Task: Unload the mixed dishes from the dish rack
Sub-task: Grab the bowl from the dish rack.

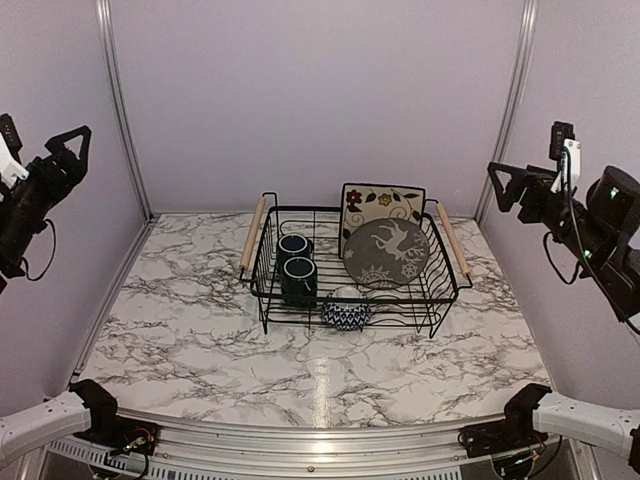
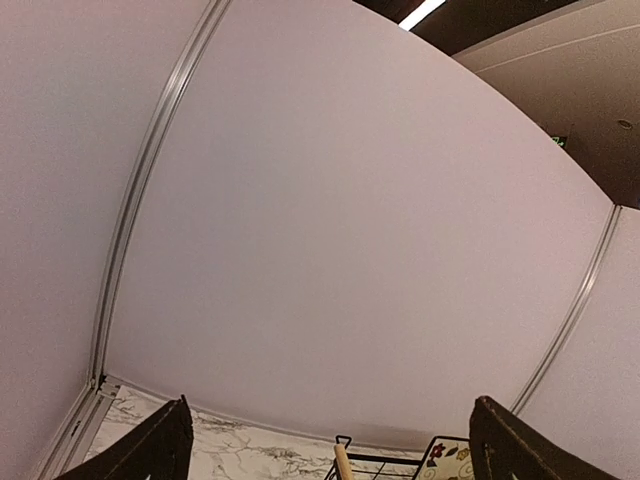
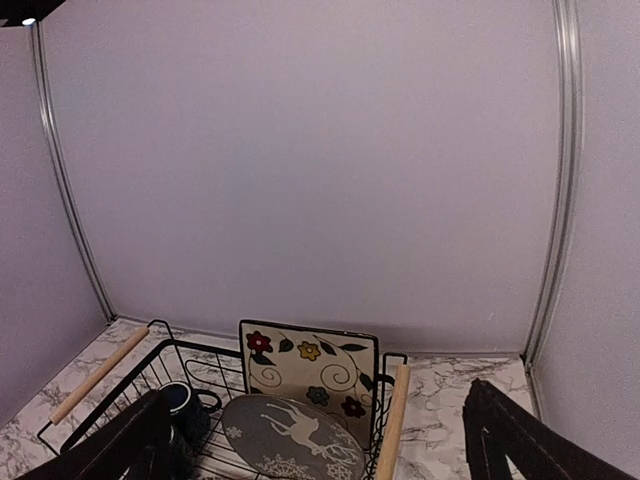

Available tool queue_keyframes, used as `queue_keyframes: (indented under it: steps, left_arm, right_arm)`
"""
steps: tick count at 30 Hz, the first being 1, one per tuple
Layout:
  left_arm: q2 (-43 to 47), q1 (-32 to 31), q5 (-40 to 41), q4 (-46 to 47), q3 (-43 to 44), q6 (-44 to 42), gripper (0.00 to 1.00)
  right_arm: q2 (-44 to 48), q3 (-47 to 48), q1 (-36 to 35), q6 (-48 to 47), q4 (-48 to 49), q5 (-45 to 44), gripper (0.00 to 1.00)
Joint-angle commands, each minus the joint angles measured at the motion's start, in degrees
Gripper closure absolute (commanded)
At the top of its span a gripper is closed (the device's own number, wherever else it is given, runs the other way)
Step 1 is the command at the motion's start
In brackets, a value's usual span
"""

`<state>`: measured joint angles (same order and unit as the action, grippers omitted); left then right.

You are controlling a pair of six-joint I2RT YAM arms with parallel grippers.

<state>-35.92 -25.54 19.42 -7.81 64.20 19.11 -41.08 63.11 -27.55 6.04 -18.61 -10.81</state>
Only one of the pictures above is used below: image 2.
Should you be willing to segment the square floral ceramic plate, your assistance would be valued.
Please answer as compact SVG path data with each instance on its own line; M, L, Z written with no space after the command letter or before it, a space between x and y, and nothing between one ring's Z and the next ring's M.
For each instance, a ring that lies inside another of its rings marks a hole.
M416 480L474 480L469 440L435 436L414 474Z

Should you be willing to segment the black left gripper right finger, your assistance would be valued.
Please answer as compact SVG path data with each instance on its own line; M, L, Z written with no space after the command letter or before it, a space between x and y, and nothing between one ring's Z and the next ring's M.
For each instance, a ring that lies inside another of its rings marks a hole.
M610 479L559 448L489 396L475 400L469 447L477 479Z

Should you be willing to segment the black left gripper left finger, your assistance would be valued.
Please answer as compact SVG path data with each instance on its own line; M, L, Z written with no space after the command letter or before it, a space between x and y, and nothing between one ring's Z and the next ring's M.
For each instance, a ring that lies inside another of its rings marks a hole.
M184 396L170 400L119 441L62 480L186 480L193 420Z

